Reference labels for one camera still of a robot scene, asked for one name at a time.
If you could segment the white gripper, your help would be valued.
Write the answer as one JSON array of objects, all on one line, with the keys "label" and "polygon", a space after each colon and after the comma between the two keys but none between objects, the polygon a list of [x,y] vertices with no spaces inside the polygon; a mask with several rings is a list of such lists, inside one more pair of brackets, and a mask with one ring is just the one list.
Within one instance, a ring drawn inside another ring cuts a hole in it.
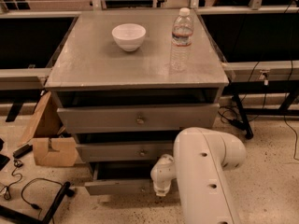
[{"label": "white gripper", "polygon": [[176,176],[174,158],[169,154],[163,154],[150,171],[153,189],[158,197],[166,196]]}]

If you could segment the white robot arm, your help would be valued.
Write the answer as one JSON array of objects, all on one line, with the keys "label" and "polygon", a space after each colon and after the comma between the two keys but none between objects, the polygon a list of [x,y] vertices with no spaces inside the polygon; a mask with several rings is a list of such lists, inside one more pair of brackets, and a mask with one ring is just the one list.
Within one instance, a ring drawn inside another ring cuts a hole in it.
[{"label": "white robot arm", "polygon": [[241,224],[223,172],[240,167],[245,158],[244,144],[232,134],[185,129],[176,137],[173,153],[152,168],[154,191],[163,197],[177,181],[185,224]]}]

